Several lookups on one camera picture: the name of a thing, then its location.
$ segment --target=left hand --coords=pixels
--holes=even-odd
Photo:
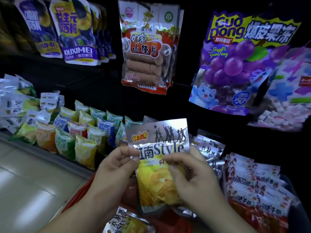
[[[138,168],[139,154],[135,148],[118,147],[99,165],[92,185],[81,201],[93,209],[101,227],[104,228],[117,212],[129,177]]]

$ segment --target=store shelf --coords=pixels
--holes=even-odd
[[[11,134],[8,131],[0,131],[0,140],[9,143],[11,145],[14,145],[22,150],[25,150],[33,155],[36,155],[42,159],[45,159],[49,162],[53,162],[55,164],[60,165],[63,168],[66,168],[67,170],[81,176],[85,177],[87,179],[90,179],[91,176],[94,174],[94,171],[87,169],[83,165],[75,162],[70,161],[66,159],[65,157],[59,155],[59,154],[52,154],[50,152],[47,152],[37,146],[28,145],[21,141],[8,141]]]

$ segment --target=purple snack bag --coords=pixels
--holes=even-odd
[[[259,86],[285,55],[300,24],[213,12],[189,101],[221,113],[247,115]]]

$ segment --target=blue cartoon cat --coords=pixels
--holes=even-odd
[[[216,90],[209,89],[205,83],[202,83],[199,88],[194,85],[191,94],[189,101],[203,108],[212,109],[218,104],[218,100],[215,99]]]

